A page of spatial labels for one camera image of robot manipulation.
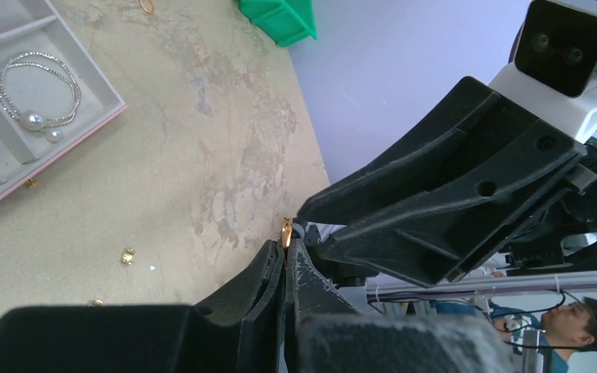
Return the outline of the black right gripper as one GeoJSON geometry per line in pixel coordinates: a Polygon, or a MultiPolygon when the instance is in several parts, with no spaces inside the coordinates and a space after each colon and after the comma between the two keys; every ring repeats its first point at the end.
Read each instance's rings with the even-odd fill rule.
{"type": "MultiPolygon", "coordinates": [[[[442,163],[440,186],[339,225],[313,248],[315,258],[363,267],[423,288],[455,281],[506,246],[552,204],[583,146],[542,120],[500,145],[490,133],[442,163]]],[[[584,171],[597,176],[597,139],[584,171]]],[[[567,191],[504,248],[509,274],[597,270],[597,179],[567,191]]]]}

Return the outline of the green plastic bin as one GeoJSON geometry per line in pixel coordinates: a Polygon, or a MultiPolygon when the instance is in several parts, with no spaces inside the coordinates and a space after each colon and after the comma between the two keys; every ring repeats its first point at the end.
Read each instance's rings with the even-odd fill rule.
{"type": "Polygon", "coordinates": [[[240,0],[239,11],[279,47],[318,39],[311,0],[240,0]]]}

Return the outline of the small gold earring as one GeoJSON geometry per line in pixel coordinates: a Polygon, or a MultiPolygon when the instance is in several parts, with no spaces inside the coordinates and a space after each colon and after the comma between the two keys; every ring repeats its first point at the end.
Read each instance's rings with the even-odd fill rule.
{"type": "Polygon", "coordinates": [[[88,301],[86,305],[89,307],[100,307],[100,306],[103,306],[104,303],[100,299],[92,299],[92,300],[88,301]]]}
{"type": "Polygon", "coordinates": [[[133,264],[135,254],[136,254],[136,251],[131,247],[124,249],[124,251],[122,252],[121,257],[120,257],[120,262],[123,265],[127,265],[127,266],[133,264]]]}

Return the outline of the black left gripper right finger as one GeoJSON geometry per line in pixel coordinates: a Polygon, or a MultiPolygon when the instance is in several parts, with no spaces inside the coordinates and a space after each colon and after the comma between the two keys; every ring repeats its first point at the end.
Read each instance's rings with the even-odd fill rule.
{"type": "Polygon", "coordinates": [[[287,250],[284,358],[290,372],[512,372],[485,320],[387,316],[352,305],[314,267],[301,239],[287,250]]]}

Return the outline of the pink jewelry box drawer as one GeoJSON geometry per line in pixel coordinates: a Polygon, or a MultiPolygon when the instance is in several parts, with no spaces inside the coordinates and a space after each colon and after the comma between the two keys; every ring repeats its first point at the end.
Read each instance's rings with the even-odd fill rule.
{"type": "Polygon", "coordinates": [[[49,1],[0,1],[0,200],[125,107],[49,1]]]}

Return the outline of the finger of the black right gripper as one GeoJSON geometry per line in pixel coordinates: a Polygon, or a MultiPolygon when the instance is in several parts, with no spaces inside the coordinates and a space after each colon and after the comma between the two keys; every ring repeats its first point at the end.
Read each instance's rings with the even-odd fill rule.
{"type": "Polygon", "coordinates": [[[442,163],[464,150],[473,136],[489,132],[490,143],[500,145],[535,120],[528,110],[466,76],[381,155],[309,197],[297,216],[349,225],[439,187],[442,163]]]}

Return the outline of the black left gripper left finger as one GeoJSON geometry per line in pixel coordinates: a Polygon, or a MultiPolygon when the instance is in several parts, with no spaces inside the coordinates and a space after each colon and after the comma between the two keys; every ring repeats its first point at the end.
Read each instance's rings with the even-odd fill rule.
{"type": "Polygon", "coordinates": [[[275,372],[284,260],[265,242],[195,305],[13,309],[0,318],[0,372],[275,372]]]}

